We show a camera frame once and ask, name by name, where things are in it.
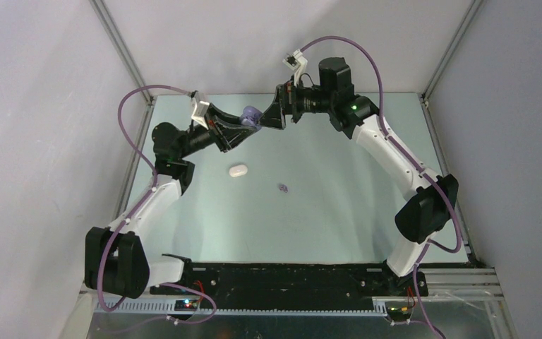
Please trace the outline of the blue round disc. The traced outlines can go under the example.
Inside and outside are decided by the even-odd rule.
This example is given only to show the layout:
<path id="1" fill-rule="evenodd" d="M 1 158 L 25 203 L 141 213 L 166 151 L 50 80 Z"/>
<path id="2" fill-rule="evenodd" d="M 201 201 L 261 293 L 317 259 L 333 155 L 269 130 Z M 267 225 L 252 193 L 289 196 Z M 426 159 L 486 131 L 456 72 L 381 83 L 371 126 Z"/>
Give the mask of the blue round disc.
<path id="1" fill-rule="evenodd" d="M 263 113 L 259 109 L 249 105 L 244 107 L 243 113 L 239 117 L 239 120 L 242 126 L 254 127 L 259 131 L 262 128 L 262 126 L 259 124 L 262 116 Z"/>

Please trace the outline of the white earbud charging case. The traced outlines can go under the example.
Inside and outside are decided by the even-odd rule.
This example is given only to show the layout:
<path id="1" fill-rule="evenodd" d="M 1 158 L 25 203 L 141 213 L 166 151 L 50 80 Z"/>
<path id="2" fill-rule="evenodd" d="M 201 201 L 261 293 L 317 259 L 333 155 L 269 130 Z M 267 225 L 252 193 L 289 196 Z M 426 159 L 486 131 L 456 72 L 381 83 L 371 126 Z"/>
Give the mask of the white earbud charging case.
<path id="1" fill-rule="evenodd" d="M 248 166 L 245 164 L 237 164 L 237 165 L 231 166 L 228 169 L 228 174 L 232 178 L 242 177 L 243 175 L 246 175 L 247 173 L 248 173 Z"/>

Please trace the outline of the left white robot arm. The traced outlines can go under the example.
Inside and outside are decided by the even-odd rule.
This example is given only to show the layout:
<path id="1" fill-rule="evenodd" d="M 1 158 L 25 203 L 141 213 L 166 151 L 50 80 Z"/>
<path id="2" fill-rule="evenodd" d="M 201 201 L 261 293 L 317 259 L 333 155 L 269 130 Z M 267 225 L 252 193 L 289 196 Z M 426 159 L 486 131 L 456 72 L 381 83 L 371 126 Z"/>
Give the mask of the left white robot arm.
<path id="1" fill-rule="evenodd" d="M 155 225 L 192 182 L 195 165 L 186 160 L 210 145 L 227 152 L 260 130 L 262 112 L 246 107 L 239 117 L 212 104 L 200 104 L 198 123 L 180 130 L 162 122 L 152 130 L 155 159 L 148 161 L 152 178 L 137 198 L 107 227 L 93 227 L 85 237 L 86 287 L 135 299 L 149 287 L 167 283 L 178 294 L 190 292 L 194 274 L 189 260 L 173 254 L 153 254 L 145 248 Z"/>

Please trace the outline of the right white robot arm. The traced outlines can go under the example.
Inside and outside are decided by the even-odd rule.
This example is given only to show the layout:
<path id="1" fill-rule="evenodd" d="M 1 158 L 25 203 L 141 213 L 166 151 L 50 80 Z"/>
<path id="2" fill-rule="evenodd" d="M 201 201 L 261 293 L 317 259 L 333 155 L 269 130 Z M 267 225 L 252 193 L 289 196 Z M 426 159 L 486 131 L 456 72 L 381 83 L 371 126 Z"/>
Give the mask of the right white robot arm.
<path id="1" fill-rule="evenodd" d="M 308 61 L 300 52 L 283 62 L 294 74 L 276 87 L 275 98 L 258 124 L 284 129 L 287 117 L 296 123 L 305 113 L 327 114 L 338 132 L 364 148 L 390 175 L 406 203 L 395 215 L 400 236 L 387 257 L 390 270 L 383 274 L 382 284 L 389 294 L 402 294 L 411 284 L 409 273 L 420 262 L 426 245 L 454 218 L 457 179 L 438 174 L 410 151 L 380 116 L 375 103 L 355 92 L 344 58 L 323 59 L 318 64 L 320 82 L 311 87 L 301 81 Z"/>

